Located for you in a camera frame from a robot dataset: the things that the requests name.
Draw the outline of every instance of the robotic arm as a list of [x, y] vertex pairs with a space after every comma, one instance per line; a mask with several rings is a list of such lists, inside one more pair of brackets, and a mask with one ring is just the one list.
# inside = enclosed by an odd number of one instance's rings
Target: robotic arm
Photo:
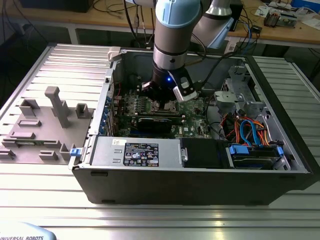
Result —
[[[156, 0], [127, 0], [154, 6]], [[190, 40], [195, 34], [207, 47], [219, 48], [230, 26], [230, 0], [158, 0], [155, 7], [153, 72], [142, 86], [149, 98], [160, 106], [175, 98], [186, 102], [197, 92], [185, 68]]]

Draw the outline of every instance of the computer tower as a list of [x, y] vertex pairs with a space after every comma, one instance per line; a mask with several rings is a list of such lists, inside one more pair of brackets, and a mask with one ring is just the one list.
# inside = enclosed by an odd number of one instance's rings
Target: computer tower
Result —
[[23, 8], [65, 10], [86, 13], [94, 0], [20, 0]]
[[242, 9], [244, 8], [243, 3], [240, 0], [231, 0], [230, 8], [232, 10], [231, 17], [234, 19], [233, 24], [230, 27], [230, 32], [234, 32], [237, 27], [238, 20], [240, 18]]

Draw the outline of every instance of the motherboard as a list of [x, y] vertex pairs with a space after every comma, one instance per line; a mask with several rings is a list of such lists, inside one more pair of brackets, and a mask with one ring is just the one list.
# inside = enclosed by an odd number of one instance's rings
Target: motherboard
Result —
[[115, 136], [134, 138], [204, 138], [211, 132], [205, 117], [205, 98], [160, 106], [146, 96], [129, 91], [114, 102]]

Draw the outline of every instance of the wooden desk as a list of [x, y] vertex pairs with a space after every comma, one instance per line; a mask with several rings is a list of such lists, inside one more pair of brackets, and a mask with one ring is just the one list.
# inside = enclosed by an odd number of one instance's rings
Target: wooden desk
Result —
[[[87, 13], [78, 13], [70, 11], [60, 10], [46, 10], [46, 9], [32, 9], [22, 8], [19, 1], [15, 0], [19, 5], [23, 14], [31, 20], [34, 24], [48, 25], [56, 27], [64, 27], [69, 31], [70, 39], [73, 44], [79, 44], [76, 29], [94, 29], [103, 31], [118, 31], [118, 32], [130, 32], [129, 25], [125, 14], [122, 17], [112, 16], [105, 12], [99, 12], [91, 8]], [[108, 4], [121, 4], [121, 0], [107, 0]], [[255, 8], [262, 5], [260, 0], [243, 0], [248, 17], [252, 20], [253, 24], [262, 27], [262, 32], [258, 43], [261, 44], [273, 44], [292, 47], [306, 47], [306, 48], [319, 48], [320, 44], [320, 31], [315, 28], [309, 27], [299, 22], [295, 28], [287, 27], [266, 27], [263, 24], [263, 17], [254, 15]], [[101, 0], [96, 4], [96, 7], [105, 10], [105, 2]], [[122, 9], [121, 5], [113, 6], [112, 9]], [[134, 15], [136, 8], [132, 7], [129, 10], [132, 23], [134, 22]], [[25, 24], [27, 21], [22, 18], [12, 3], [12, 0], [7, 1], [7, 13], [12, 22], [18, 24]], [[152, 18], [150, 8], [143, 8], [143, 15], [145, 21], [145, 27], [147, 33], [152, 33]], [[143, 33], [142, 26], [140, 26], [139, 33]], [[227, 50], [237, 42], [243, 40], [247, 35], [247, 32], [243, 28], [242, 24], [238, 24], [236, 31], [229, 32], [226, 38], [229, 41]]]

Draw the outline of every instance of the power supply label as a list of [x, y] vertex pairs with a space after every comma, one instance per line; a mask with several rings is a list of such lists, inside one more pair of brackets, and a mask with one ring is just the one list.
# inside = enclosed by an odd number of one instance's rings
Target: power supply label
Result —
[[157, 143], [126, 143], [123, 165], [137, 167], [159, 167], [159, 145]]

